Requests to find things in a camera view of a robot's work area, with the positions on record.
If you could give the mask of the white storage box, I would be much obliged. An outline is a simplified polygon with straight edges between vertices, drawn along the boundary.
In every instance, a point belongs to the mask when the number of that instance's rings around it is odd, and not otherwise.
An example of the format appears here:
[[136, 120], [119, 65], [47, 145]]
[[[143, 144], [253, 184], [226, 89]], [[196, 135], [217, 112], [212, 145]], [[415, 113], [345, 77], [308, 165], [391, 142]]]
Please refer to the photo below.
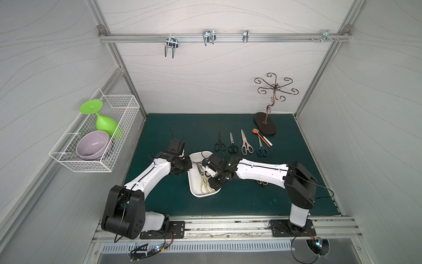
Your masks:
[[212, 154], [210, 151], [200, 151], [189, 156], [192, 162], [192, 168], [187, 173], [189, 187], [191, 194], [197, 198], [205, 198], [220, 192], [220, 189], [215, 190], [211, 188], [208, 182], [210, 176], [215, 176], [215, 172], [202, 166], [203, 160]]

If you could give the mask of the black handled steel scissors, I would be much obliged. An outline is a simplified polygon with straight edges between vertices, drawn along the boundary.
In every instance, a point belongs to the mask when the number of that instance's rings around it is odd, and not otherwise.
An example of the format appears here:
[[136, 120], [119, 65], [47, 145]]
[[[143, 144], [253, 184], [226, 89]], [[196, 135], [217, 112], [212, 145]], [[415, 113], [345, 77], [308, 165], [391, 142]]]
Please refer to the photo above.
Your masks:
[[230, 132], [230, 146], [228, 148], [228, 152], [230, 154], [237, 154], [238, 153], [238, 147], [235, 145], [234, 137], [233, 137], [232, 132]]

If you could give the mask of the large black scissors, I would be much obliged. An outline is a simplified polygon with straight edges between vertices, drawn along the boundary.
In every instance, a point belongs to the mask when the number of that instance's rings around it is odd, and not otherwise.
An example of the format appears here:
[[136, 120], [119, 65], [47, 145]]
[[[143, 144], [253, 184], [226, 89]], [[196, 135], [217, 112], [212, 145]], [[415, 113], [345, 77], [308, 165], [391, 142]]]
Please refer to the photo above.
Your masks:
[[218, 141], [214, 145], [214, 150], [215, 151], [222, 151], [222, 152], [224, 152], [226, 150], [226, 146], [222, 141], [221, 131], [218, 132]]

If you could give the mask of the pink scissors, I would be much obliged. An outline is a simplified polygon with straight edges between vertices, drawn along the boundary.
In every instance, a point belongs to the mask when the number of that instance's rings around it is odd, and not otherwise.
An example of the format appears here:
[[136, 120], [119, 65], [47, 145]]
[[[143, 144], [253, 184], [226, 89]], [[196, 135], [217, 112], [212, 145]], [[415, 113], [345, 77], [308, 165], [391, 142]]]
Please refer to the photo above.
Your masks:
[[242, 129], [241, 129], [241, 137], [242, 137], [242, 147], [241, 147], [242, 154], [244, 156], [246, 156], [247, 154], [252, 154], [254, 152], [254, 149], [247, 141], [245, 132]]

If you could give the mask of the black yellow handled scissors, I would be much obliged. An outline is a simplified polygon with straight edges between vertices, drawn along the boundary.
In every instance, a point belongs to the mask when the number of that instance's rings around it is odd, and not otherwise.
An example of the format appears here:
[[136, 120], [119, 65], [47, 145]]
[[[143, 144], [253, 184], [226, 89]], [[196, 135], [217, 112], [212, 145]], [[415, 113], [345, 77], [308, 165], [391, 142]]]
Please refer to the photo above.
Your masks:
[[257, 183], [261, 186], [267, 186], [269, 183], [261, 180], [257, 180]]

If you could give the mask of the blue yellow handled scissors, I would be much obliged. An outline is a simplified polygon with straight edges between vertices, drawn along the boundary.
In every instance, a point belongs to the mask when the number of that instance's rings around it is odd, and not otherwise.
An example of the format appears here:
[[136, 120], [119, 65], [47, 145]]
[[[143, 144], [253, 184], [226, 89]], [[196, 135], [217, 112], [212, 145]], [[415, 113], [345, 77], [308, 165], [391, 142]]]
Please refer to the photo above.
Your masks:
[[264, 146], [262, 144], [262, 139], [259, 135], [258, 135], [258, 142], [259, 142], [259, 148], [257, 148], [257, 155], [259, 157], [267, 157], [268, 156], [268, 150], [264, 148]]

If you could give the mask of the cream white scissors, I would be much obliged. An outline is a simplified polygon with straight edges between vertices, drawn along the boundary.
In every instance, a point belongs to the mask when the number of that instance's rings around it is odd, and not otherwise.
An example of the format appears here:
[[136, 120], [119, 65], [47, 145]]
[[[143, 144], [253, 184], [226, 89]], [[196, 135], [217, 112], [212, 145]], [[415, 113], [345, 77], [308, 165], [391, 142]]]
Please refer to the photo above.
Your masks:
[[200, 176], [201, 176], [201, 193], [202, 193], [202, 195], [211, 193], [213, 190], [211, 189], [211, 187], [208, 184], [208, 178], [206, 177], [206, 174], [200, 173]]

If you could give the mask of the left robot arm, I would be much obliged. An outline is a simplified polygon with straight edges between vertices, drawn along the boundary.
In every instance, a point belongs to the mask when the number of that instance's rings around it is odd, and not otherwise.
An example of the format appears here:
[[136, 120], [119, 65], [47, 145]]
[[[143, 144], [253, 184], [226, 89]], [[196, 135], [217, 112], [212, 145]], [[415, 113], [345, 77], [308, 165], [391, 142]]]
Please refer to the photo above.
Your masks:
[[191, 168], [189, 156], [160, 153], [134, 180], [123, 186], [115, 185], [109, 191], [101, 229], [129, 239], [139, 237], [142, 232], [159, 231], [166, 217], [147, 212], [146, 198], [164, 177], [179, 175]]

